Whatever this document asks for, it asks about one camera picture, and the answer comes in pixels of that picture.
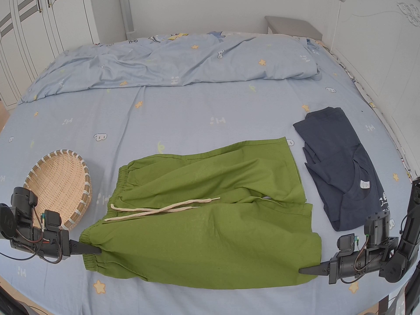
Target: woven basket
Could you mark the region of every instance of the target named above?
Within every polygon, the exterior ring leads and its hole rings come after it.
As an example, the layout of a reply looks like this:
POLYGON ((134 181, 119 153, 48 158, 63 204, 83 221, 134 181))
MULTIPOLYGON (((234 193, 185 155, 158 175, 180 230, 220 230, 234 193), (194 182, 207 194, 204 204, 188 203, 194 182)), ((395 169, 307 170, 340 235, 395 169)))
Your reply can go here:
MULTIPOLYGON (((61 227, 71 230, 81 220, 92 197, 89 170, 82 157, 71 150, 56 150, 45 155, 32 168, 24 188, 38 196, 35 210, 61 216, 61 227)), ((34 225, 40 227, 34 216, 34 225)))

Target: white wardrobe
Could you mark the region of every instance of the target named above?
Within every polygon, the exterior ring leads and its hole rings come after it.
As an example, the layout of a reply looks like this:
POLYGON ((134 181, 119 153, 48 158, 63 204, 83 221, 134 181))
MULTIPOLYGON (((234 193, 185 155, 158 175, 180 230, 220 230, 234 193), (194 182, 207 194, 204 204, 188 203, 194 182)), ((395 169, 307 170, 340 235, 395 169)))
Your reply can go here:
POLYGON ((0 0, 0 99, 14 108, 64 50, 125 39, 119 0, 0 0))

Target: headboard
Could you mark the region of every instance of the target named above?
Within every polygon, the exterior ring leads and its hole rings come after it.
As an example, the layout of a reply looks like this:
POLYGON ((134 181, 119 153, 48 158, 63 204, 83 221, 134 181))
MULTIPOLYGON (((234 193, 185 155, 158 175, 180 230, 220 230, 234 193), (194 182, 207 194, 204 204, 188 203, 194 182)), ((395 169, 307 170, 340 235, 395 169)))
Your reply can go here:
POLYGON ((331 0, 323 36, 386 120, 414 178, 420 176, 419 8, 420 0, 331 0))

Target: beige drawstring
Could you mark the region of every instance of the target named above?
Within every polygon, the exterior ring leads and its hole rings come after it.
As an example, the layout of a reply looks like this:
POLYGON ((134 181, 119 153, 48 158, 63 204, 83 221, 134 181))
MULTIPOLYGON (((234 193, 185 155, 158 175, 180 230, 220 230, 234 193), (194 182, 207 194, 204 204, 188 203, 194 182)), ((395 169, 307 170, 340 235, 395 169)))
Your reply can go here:
POLYGON ((162 207, 160 209, 150 209, 150 208, 128 209, 128 208, 115 207, 115 205, 111 204, 111 209, 113 209, 113 210, 117 210, 117 211, 143 211, 143 212, 142 213, 135 213, 133 215, 128 215, 128 216, 106 218, 106 219, 104 219, 104 221, 105 222, 120 221, 120 220, 123 220, 123 219, 128 219, 128 218, 133 218, 133 217, 142 217, 142 216, 147 216, 147 215, 154 215, 154 214, 163 213, 163 212, 165 212, 165 213, 175 213, 175 212, 179 212, 179 211, 184 211, 184 210, 189 210, 189 209, 196 208, 196 207, 176 208, 176 207, 179 207, 181 205, 187 205, 187 204, 191 204, 191 203, 209 203, 211 201, 219 200, 219 199, 220 199, 220 197, 207 198, 207 199, 190 199, 188 201, 171 204, 171 205, 168 205, 167 207, 162 207))

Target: clothing label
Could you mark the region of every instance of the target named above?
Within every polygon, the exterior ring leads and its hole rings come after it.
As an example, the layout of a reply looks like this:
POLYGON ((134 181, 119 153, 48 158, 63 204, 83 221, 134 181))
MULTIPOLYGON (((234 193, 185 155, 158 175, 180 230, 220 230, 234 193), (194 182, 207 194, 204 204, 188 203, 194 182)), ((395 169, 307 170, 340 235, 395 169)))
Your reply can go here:
POLYGON ((360 187, 362 189, 369 189, 370 188, 370 182, 369 181, 365 182, 365 181, 360 180, 360 187))

